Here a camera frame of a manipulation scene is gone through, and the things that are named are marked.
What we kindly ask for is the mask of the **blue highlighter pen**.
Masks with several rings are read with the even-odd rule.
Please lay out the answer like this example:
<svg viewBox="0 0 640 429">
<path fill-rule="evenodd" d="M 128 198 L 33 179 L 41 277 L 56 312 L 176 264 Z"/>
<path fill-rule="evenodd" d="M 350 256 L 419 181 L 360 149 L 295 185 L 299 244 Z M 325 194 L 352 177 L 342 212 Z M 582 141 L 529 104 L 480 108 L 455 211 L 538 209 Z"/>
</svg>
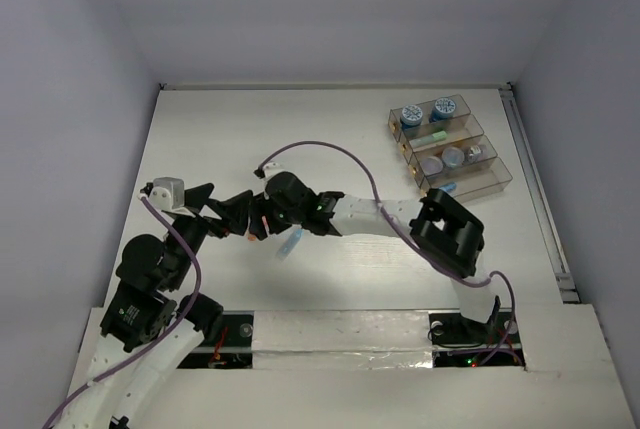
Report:
<svg viewBox="0 0 640 429">
<path fill-rule="evenodd" d="M 288 258 L 300 242 L 303 233 L 304 231 L 300 227 L 293 229 L 276 252 L 276 258 L 280 261 L 284 261 Z"/>
</svg>

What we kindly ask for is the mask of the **clear jar purple pins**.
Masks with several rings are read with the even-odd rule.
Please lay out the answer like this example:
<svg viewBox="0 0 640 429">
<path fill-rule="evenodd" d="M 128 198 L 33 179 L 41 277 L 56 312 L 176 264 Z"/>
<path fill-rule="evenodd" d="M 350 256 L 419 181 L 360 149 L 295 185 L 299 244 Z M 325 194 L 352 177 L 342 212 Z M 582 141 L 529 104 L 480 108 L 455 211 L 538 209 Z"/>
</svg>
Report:
<svg viewBox="0 0 640 429">
<path fill-rule="evenodd" d="M 476 144 L 469 146 L 465 152 L 465 162 L 467 164 L 474 164 L 478 161 L 481 161 L 484 157 L 485 146 Z"/>
<path fill-rule="evenodd" d="M 439 174 L 444 169 L 444 163 L 438 156 L 427 156 L 420 160 L 420 165 L 425 176 Z"/>
</svg>

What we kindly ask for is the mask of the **blue ink jar front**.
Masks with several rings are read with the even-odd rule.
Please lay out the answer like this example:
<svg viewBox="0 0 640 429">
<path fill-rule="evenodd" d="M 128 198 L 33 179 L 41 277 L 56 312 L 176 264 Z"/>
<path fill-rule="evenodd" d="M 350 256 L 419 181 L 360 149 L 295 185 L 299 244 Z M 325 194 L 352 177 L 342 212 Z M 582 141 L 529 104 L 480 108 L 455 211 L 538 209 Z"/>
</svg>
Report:
<svg viewBox="0 0 640 429">
<path fill-rule="evenodd" d="M 404 130 L 420 126 L 423 119 L 424 111 L 418 105 L 410 104 L 401 109 L 400 122 Z"/>
</svg>

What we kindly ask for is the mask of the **blue ink jar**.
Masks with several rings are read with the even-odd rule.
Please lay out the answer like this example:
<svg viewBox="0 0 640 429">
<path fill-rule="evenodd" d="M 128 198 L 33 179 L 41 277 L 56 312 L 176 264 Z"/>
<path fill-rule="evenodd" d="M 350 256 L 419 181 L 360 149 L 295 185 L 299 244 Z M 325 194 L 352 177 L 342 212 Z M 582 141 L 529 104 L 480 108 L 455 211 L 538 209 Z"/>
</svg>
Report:
<svg viewBox="0 0 640 429">
<path fill-rule="evenodd" d="M 438 98 L 434 101 L 433 109 L 429 117 L 429 122 L 434 123 L 450 119 L 455 115 L 456 110 L 457 104 L 452 98 Z"/>
<path fill-rule="evenodd" d="M 423 119 L 424 111 L 418 105 L 410 104 L 401 109 L 400 122 L 404 130 L 420 126 Z"/>
</svg>

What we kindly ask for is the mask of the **blue capped highlighter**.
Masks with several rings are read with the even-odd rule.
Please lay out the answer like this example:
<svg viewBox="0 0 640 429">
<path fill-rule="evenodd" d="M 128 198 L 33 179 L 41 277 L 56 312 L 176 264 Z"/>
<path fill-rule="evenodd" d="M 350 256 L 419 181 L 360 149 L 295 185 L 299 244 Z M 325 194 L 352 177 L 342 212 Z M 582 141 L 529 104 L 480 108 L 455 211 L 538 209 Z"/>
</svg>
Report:
<svg viewBox="0 0 640 429">
<path fill-rule="evenodd" d="M 446 192 L 446 193 L 452 194 L 452 193 L 454 193 L 456 191 L 457 184 L 455 182 L 450 182 L 450 183 L 447 183 L 445 185 L 440 186 L 439 189 L 444 191 L 444 192 Z"/>
</svg>

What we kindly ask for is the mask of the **green highlighter pen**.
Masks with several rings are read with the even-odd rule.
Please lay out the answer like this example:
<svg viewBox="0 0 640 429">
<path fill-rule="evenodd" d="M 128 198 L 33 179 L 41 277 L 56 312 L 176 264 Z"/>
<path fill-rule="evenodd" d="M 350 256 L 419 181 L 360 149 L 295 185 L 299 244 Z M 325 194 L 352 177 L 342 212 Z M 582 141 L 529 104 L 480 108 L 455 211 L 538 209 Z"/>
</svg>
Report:
<svg viewBox="0 0 640 429">
<path fill-rule="evenodd" d="M 426 136 L 422 136 L 420 138 L 413 139 L 410 141 L 410 145 L 412 147 L 418 148 L 418 147 L 438 143 L 440 141 L 445 140 L 446 138 L 447 138 L 447 133 L 445 131 L 438 131 Z"/>
</svg>

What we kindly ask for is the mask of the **clear jar blue pins back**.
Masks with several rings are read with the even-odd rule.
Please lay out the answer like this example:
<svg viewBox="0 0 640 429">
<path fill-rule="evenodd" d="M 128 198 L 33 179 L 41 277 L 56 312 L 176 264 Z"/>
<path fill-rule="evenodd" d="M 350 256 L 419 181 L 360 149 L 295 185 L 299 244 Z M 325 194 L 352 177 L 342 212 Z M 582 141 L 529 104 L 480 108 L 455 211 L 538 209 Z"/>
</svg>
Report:
<svg viewBox="0 0 640 429">
<path fill-rule="evenodd" d="M 465 153 L 456 146 L 449 146 L 442 151 L 441 159 L 446 167 L 458 168 L 465 162 Z"/>
</svg>

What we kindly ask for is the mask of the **blue ink jar back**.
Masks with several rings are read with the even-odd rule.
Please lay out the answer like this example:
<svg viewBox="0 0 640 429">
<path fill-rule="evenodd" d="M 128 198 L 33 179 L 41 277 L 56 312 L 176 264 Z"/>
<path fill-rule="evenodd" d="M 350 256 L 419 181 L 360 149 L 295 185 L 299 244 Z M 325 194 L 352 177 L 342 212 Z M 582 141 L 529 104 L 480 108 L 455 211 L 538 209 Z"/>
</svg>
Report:
<svg viewBox="0 0 640 429">
<path fill-rule="evenodd" d="M 438 98 L 434 101 L 433 109 L 429 117 L 429 122 L 434 123 L 450 119 L 455 115 L 456 110 L 457 104 L 452 98 Z"/>
</svg>

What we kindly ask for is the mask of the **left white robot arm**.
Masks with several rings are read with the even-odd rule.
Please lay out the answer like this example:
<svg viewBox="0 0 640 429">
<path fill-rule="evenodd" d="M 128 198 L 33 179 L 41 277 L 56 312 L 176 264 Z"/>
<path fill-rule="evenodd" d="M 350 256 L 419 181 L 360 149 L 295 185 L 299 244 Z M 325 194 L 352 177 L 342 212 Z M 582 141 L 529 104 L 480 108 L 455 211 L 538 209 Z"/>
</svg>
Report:
<svg viewBox="0 0 640 429">
<path fill-rule="evenodd" d="M 140 190 L 139 200 L 167 233 L 142 234 L 125 245 L 86 381 L 46 427 L 140 427 L 170 373 L 197 346 L 223 334 L 223 308 L 201 293 L 196 254 L 206 237 L 246 232 L 253 194 L 218 201 L 213 189 L 188 189 L 180 179 L 163 177 Z"/>
</svg>

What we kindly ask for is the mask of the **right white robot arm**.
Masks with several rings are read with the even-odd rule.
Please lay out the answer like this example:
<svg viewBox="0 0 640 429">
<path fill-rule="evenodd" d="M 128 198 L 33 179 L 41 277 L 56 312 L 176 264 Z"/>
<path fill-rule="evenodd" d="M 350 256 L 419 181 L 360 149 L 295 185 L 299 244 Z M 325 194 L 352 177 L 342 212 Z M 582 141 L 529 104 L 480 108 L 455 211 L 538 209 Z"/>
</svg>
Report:
<svg viewBox="0 0 640 429">
<path fill-rule="evenodd" d="M 317 237 L 398 238 L 452 281 L 460 328 L 468 339 L 482 341 L 496 330 L 499 297 L 477 268 L 484 224 L 446 192 L 432 189 L 420 200 L 378 201 L 339 191 L 316 193 L 277 167 L 258 169 L 256 175 L 263 182 L 250 219 L 256 238 L 291 227 Z"/>
</svg>

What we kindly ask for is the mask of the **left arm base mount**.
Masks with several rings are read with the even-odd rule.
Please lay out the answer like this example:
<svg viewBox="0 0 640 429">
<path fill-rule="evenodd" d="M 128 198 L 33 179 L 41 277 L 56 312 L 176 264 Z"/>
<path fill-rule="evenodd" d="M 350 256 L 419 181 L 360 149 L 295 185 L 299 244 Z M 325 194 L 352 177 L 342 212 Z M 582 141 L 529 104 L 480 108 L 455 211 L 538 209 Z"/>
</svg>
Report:
<svg viewBox="0 0 640 429">
<path fill-rule="evenodd" d="M 179 369 L 251 369 L 253 312 L 225 312 L 215 339 L 203 342 L 178 365 Z"/>
</svg>

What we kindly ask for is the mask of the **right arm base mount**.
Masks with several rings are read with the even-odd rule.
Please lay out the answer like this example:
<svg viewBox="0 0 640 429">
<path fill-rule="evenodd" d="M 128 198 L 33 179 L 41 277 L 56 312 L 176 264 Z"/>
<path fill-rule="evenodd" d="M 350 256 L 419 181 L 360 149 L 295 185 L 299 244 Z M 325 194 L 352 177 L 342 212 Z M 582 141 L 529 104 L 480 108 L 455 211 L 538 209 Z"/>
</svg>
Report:
<svg viewBox="0 0 640 429">
<path fill-rule="evenodd" d="M 517 320 L 496 309 L 487 324 L 458 312 L 429 314 L 428 341 L 435 368 L 525 367 Z"/>
</svg>

